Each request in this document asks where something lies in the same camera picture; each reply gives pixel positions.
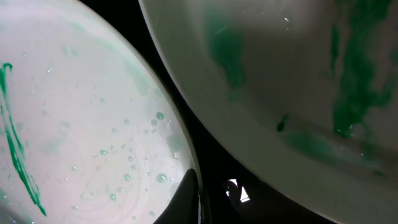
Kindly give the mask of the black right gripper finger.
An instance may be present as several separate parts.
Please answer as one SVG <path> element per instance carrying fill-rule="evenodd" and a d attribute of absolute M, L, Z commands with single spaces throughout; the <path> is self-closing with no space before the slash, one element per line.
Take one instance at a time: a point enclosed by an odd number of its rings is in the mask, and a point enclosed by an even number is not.
<path fill-rule="evenodd" d="M 154 224 L 198 224 L 199 187 L 194 169 L 186 171 L 167 208 Z"/>

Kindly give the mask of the white plate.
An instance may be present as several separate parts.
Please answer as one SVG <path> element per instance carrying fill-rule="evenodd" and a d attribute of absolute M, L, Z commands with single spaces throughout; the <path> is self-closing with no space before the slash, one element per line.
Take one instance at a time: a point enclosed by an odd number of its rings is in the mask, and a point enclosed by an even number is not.
<path fill-rule="evenodd" d="M 1 2 L 1 222 L 154 223 L 187 129 L 139 52 L 80 1 Z"/>

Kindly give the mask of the green rimmed plate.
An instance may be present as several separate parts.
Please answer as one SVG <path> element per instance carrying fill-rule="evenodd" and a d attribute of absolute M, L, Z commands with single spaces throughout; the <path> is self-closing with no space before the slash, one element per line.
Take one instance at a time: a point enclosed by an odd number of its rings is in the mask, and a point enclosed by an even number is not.
<path fill-rule="evenodd" d="M 340 223 L 397 222 L 397 2 L 148 0 L 187 105 L 242 165 Z"/>

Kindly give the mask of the black round tray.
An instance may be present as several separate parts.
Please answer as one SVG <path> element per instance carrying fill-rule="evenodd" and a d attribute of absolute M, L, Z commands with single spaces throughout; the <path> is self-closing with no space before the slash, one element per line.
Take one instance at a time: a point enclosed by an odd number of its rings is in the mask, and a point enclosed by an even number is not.
<path fill-rule="evenodd" d="M 208 132 L 173 83 L 137 0 L 82 0 L 142 55 L 172 97 L 196 150 L 205 223 L 329 223 L 260 181 Z"/>

